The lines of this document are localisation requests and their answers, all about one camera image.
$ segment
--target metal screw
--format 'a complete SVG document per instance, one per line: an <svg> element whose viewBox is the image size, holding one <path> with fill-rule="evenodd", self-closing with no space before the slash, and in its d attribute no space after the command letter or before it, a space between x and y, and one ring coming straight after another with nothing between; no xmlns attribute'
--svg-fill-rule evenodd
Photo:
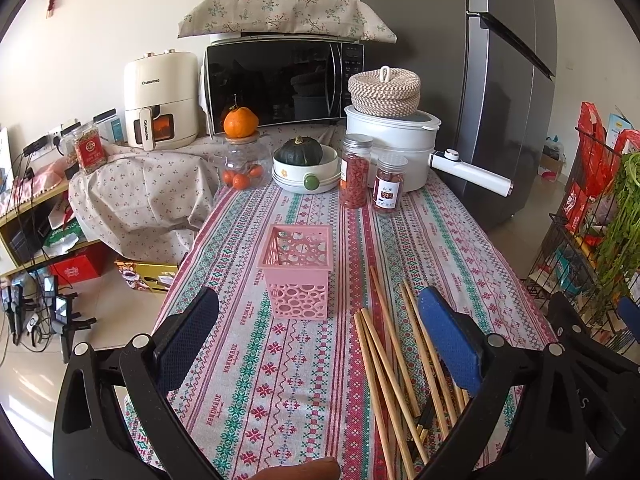
<svg viewBox="0 0 640 480"><path fill-rule="evenodd" d="M78 343L74 348L74 354L82 355L89 349L89 345L87 343Z"/></svg>
<svg viewBox="0 0 640 480"><path fill-rule="evenodd" d="M133 338L133 346L136 348L144 348L149 343L149 336L146 334L139 334Z"/></svg>
<svg viewBox="0 0 640 480"><path fill-rule="evenodd" d="M504 346L504 338L499 334L489 334L486 339L490 346L494 348L501 348Z"/></svg>
<svg viewBox="0 0 640 480"><path fill-rule="evenodd" d="M551 343L549 345L549 353L555 356L562 355L562 347L558 343Z"/></svg>

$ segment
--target patterned tablecloth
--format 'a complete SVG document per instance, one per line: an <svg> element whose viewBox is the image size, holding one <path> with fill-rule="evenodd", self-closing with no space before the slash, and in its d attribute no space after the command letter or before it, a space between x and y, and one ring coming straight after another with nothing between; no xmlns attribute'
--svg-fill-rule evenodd
<svg viewBox="0 0 640 480"><path fill-rule="evenodd" d="M485 332L515 346L553 340L542 315L468 212L433 173L402 199L393 218L338 205L337 189L294 195L271 183L253 192L223 189L164 302L158 324L181 312L203 285L220 295L220 317L184 384L169 394L180 420L219 473L244 480L267 466L337 457L345 479L386 478L353 314L371 309L381 338L382 313L368 268L390 291L418 401L427 392L399 283L435 285ZM329 319L271 316L257 258L270 223L330 224L334 269ZM480 463L495 459L516 408L509 396ZM126 419L144 460L159 465L130 405ZM440 441L434 428L431 450ZM401 470L399 454L396 468Z"/></svg>

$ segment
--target wooden chopstick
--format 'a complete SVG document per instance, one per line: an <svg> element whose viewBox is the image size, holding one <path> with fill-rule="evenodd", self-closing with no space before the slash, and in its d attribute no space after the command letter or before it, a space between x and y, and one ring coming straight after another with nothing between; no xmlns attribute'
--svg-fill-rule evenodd
<svg viewBox="0 0 640 480"><path fill-rule="evenodd" d="M447 384L447 380L444 377L444 372L442 371L442 366L440 365L440 359L438 359L438 354L436 354L436 349L433 346L433 341L431 341L431 337L429 337L429 333L427 332L424 323L420 319L420 311L418 311L418 304L415 301L414 292L411 290L409 282L406 279L402 280L402 282L404 283L406 293L409 295L409 299L411 300L411 304L415 312L415 317L418 319L418 325L420 326L420 330L422 331L422 336L424 337L425 343L427 343L429 354L431 355L431 359L433 360L433 367L436 370L436 375L438 377L438 381L440 382L440 387L442 388L442 396L444 397L444 402L447 405L447 411L449 412L451 425L455 426L456 422L458 421L458 416L456 415L456 408L453 404L453 399L451 399L451 391L449 390L449 385Z"/></svg>
<svg viewBox="0 0 640 480"><path fill-rule="evenodd" d="M460 409L460 415L462 415L462 412L464 412L466 408L465 399L462 396L462 390L460 389L460 386L458 386L456 383L453 383L453 391L456 393L456 400Z"/></svg>
<svg viewBox="0 0 640 480"><path fill-rule="evenodd" d="M431 371L429 355L427 354L427 349L424 345L424 341L422 340L420 329L418 328L418 324L414 318L414 313L410 307L409 297L402 286L400 287L400 293L404 299L404 307L409 318L409 323L411 323L411 329L414 331L415 344L418 347L418 354L420 355L420 361L422 361L424 375L427 377L427 384L429 385L429 391L431 393L431 398L433 399L433 407L436 411L436 417L438 418L438 425L442 432L442 438L445 439L449 435L449 427L447 425L447 417L445 417L444 410L442 409L440 394L438 393L438 383L436 383L436 378L433 376L433 372Z"/></svg>
<svg viewBox="0 0 640 480"><path fill-rule="evenodd" d="M400 416L398 415L398 410L396 410L396 402L394 394L389 389L389 384L386 382L385 371L380 364L380 359L378 357L378 352L373 343L373 339L371 338L371 334L369 333L369 329L366 326L363 326L365 337L367 339L367 344L370 349L370 357L373 360L373 367L376 371L376 375L378 377L378 382L380 382L380 389L382 390L382 396L385 398L386 410L389 413L389 418L391 419L391 426L394 428L394 433L396 434L396 441L398 441L398 447L400 448L400 456L402 457L402 463L404 463L404 469L406 471L406 475L408 478L413 479L415 477L415 467L414 461L411 460L411 453L409 452L409 447L406 444L406 439L404 437L404 431L402 430L402 422L400 421Z"/></svg>
<svg viewBox="0 0 640 480"><path fill-rule="evenodd" d="M386 433L385 418L382 415L382 407L380 406L380 398L378 397L378 386L376 385L376 372L374 370L374 366L371 361L371 353L375 352L375 350L372 349L372 347L370 347L369 345L367 345L367 339L366 339L367 336L365 336L365 329L362 326L362 315L359 312L356 312L355 316L353 316L353 319L356 325L356 332L358 333L358 342L360 343L360 352L362 353L364 370L367 374L367 383L369 383L369 393L371 394L371 403L373 405L373 413L376 417L376 427L378 428L380 442L382 443L382 453L385 456L386 475L388 477L388 480L394 480L396 477L396 474L394 471L393 454L391 453L391 448L389 446L388 435ZM382 391L384 394L385 386L383 386L383 381L385 382L385 385L386 385L386 381L384 377L381 377L380 387L382 388ZM389 412L391 412L391 409L393 409L394 411L396 410L395 407L393 407L392 405L391 406L389 405L389 401L386 400L386 397L385 397L385 402L387 405L387 410Z"/></svg>
<svg viewBox="0 0 640 480"><path fill-rule="evenodd" d="M362 318L366 323L366 326L369 329L369 334L373 339L373 344L378 351L378 356L380 357L380 361L385 369L386 376L391 383L391 387L396 394L396 399L398 400L398 404L400 405L400 410L402 411L402 415L404 415L404 420L406 421L407 426L409 427L409 432L415 442L415 447L418 449L418 453L420 454L420 458L424 463L427 463L428 457L427 453L422 446L422 442L420 441L420 435L418 435L418 430L415 427L414 418L411 415L411 411L409 410L409 406L404 400L404 395L402 394L402 389L400 388L400 384L398 384L398 380L396 379L396 375L394 374L394 370L391 367L391 363L389 363L389 359L386 356L385 348L378 337L378 333L376 332L376 327L373 325L373 320L371 319L371 315L366 308L361 310Z"/></svg>
<svg viewBox="0 0 640 480"><path fill-rule="evenodd" d="M407 368L406 362L404 360L404 356L402 355L400 340L398 339L398 333L396 332L396 327L394 326L394 323L391 319L391 314L389 313L389 309L386 304L384 290L382 289L382 287L380 287L380 282L378 281L376 269L373 266L371 266L369 267L369 270L371 272L371 277L373 279L374 286L376 287L376 292L378 293L380 306L382 307L382 317L385 321L385 329L387 332L389 332L389 336L391 338L391 344L396 353L396 358L398 359L398 367L400 368L402 380L404 381L407 396L409 397L409 404L411 405L411 409L412 409L412 412L414 413L414 416L420 416L420 406L418 405L418 399L415 397L414 385L411 382L411 375L409 375L409 368Z"/></svg>

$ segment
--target microwave control panel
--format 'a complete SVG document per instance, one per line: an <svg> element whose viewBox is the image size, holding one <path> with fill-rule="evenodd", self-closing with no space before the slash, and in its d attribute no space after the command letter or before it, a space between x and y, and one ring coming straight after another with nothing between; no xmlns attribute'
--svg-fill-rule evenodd
<svg viewBox="0 0 640 480"><path fill-rule="evenodd" d="M344 117L345 107L351 104L349 78L364 69L364 46L359 43L342 44L342 108L340 115Z"/></svg>

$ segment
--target microwave oven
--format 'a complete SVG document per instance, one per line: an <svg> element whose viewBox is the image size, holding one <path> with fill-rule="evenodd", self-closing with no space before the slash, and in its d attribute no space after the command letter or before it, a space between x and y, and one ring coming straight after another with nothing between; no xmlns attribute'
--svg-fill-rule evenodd
<svg viewBox="0 0 640 480"><path fill-rule="evenodd" d="M260 126L336 120L351 104L349 78L362 72L363 46L337 38L249 36L207 47L204 88L214 133L235 105Z"/></svg>

